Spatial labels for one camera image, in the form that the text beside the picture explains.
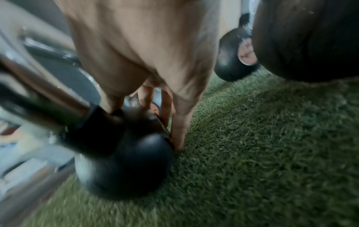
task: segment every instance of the skin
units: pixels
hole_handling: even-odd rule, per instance
[[[84,69],[113,112],[138,92],[149,108],[162,89],[159,117],[176,150],[183,147],[194,108],[218,51],[219,0],[56,0],[67,18]]]

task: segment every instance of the green turf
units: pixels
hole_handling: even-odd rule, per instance
[[[159,191],[107,202],[75,177],[25,226],[359,226],[359,79],[214,76]]]

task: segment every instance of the black ball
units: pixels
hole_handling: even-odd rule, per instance
[[[255,58],[246,59],[246,56],[238,54],[238,50],[244,45],[251,45],[251,36],[240,27],[227,32],[221,39],[214,72],[225,81],[234,82],[256,71],[260,64]]]
[[[125,200],[144,196],[156,190],[170,172],[174,150],[157,117],[132,117],[127,118],[129,127],[115,153],[102,158],[75,157],[79,181],[98,197]]]
[[[359,1],[262,0],[253,48],[280,77],[322,82],[358,75]]]

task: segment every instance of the green grass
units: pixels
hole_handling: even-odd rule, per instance
[[[214,76],[168,182],[107,202],[72,177],[24,226],[359,226],[359,79]]]

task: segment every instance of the pink circular sticker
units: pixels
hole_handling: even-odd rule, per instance
[[[253,51],[252,39],[247,38],[239,45],[238,58],[245,65],[254,65],[258,59]]]

